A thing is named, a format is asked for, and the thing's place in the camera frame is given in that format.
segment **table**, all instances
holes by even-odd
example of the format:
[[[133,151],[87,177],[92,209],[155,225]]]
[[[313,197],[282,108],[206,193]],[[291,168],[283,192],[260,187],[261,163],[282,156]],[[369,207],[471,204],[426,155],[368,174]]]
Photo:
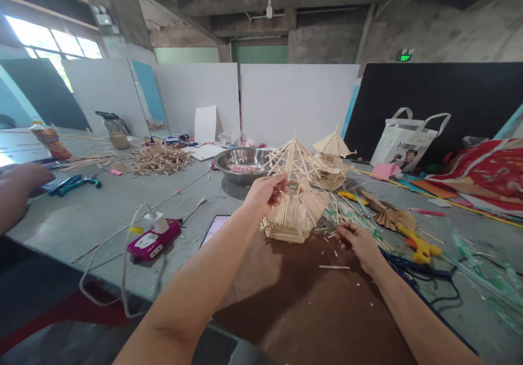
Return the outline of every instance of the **table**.
[[[58,131],[68,135],[103,138],[102,135],[92,132],[64,129]],[[12,152],[18,149],[15,148],[16,144],[29,143],[27,135],[26,133],[6,135],[6,132],[0,132],[0,147],[6,145],[7,138],[9,138],[7,144],[13,145],[11,149],[0,150],[0,158],[6,160],[9,155],[12,155],[11,159],[23,160],[25,157],[27,160],[28,154],[32,159],[48,156],[46,150],[41,148],[37,150],[37,154],[28,151]],[[88,139],[62,137],[61,140],[73,155],[83,155],[90,151],[100,152],[110,147],[107,142]],[[232,214],[241,205],[248,191],[247,188],[230,183],[221,172],[212,172],[209,166],[210,161],[196,161],[184,171],[171,176],[138,178],[132,178],[129,174],[116,177],[95,166],[77,172],[55,171],[58,179],[66,179],[71,173],[88,176],[98,174],[98,179],[102,181],[103,186],[99,190],[84,186],[63,198],[51,198],[44,194],[33,199],[26,217],[10,230],[7,236],[30,249],[84,270],[90,261],[90,253],[76,263],[72,264],[72,262],[129,223],[135,208],[140,204],[161,203],[180,190],[181,192],[159,207],[167,217],[177,218],[193,210],[203,197],[207,197],[208,201],[184,224],[182,233],[184,239],[176,239],[172,246],[162,252],[153,263],[139,265],[128,263],[126,282],[128,291],[153,301],[174,272],[198,250],[214,216]],[[358,164],[356,167],[363,170],[369,168]],[[378,180],[368,182],[368,176],[354,171],[350,172],[348,177],[354,184],[366,183],[363,187],[374,197],[392,203],[397,208],[438,209],[427,201],[426,196]],[[523,271],[521,229],[455,207],[444,211],[452,228],[458,229],[463,237],[471,240],[476,250],[496,253],[498,257],[505,254],[516,270]],[[451,231],[446,219],[420,214],[416,215],[416,219],[422,229],[446,242],[446,245],[440,245],[443,250],[459,257],[457,248],[452,244]],[[406,257],[412,252],[398,234],[384,230],[382,235],[392,246],[405,252]],[[124,238],[125,231],[105,244],[98,252],[92,270],[93,275],[117,286],[120,285],[121,280]],[[434,265],[438,269],[450,268],[446,262],[439,259],[435,259]],[[521,362],[523,354],[519,349],[518,337],[499,323],[490,307],[463,275],[457,274],[455,283],[461,293],[462,304],[455,307],[455,302],[440,302],[437,307],[447,321],[480,351],[487,362],[489,360]],[[453,295],[452,287],[445,282],[439,283],[437,288],[434,288],[431,282],[420,282],[419,285],[421,292],[429,300],[438,296]]]

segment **popsicle stick pagoda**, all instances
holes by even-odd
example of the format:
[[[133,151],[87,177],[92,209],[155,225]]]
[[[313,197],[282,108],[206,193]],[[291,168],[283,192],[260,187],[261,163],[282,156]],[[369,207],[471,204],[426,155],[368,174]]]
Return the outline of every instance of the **popsicle stick pagoda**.
[[[345,182],[345,175],[353,166],[343,163],[342,158],[351,153],[343,139],[338,134],[338,126],[333,133],[314,145],[318,151],[315,157],[322,164],[323,169],[314,173],[312,185],[328,191],[334,191]]]
[[[271,165],[271,173],[286,172],[290,192],[282,194],[278,207],[261,222],[261,229],[267,238],[302,244],[318,223],[318,219],[329,199],[325,193],[315,192],[309,185],[325,168],[296,139],[269,155],[266,165]]]

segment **hand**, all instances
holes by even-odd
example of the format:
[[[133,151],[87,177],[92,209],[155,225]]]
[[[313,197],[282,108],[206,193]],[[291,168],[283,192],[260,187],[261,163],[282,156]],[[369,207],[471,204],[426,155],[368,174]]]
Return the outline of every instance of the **hand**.
[[[338,230],[336,238],[341,249],[346,251],[352,247],[367,274],[375,278],[383,268],[388,266],[371,232],[353,222],[340,223],[336,229]]]
[[[282,192],[289,192],[286,181],[287,173],[282,172],[269,177],[260,177],[252,185],[244,205],[262,211],[263,216],[270,214],[282,200]]]
[[[54,180],[54,174],[38,163],[27,162],[10,166],[2,173],[2,179],[17,181],[31,191]]]

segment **forearm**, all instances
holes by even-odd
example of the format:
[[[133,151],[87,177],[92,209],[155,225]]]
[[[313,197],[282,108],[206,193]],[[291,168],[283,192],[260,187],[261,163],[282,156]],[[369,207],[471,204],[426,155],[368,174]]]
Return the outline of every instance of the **forearm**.
[[[386,262],[373,277],[418,364],[482,363]]]
[[[27,199],[31,190],[9,178],[0,178],[0,235],[23,218],[27,208]]]
[[[173,276],[144,323],[194,344],[230,286],[263,214],[237,210]]]

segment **black panel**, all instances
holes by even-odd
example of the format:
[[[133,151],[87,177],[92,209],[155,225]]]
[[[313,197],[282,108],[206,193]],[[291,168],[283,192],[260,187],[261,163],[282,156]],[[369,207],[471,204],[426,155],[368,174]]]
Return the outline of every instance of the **black panel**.
[[[385,119],[397,109],[410,107],[416,120],[448,112],[452,118],[420,166],[441,163],[465,136],[493,138],[522,102],[523,63],[367,64],[345,143],[370,161]],[[428,128],[439,129],[441,121]]]
[[[85,131],[89,128],[78,102],[49,59],[0,60],[46,124]]]

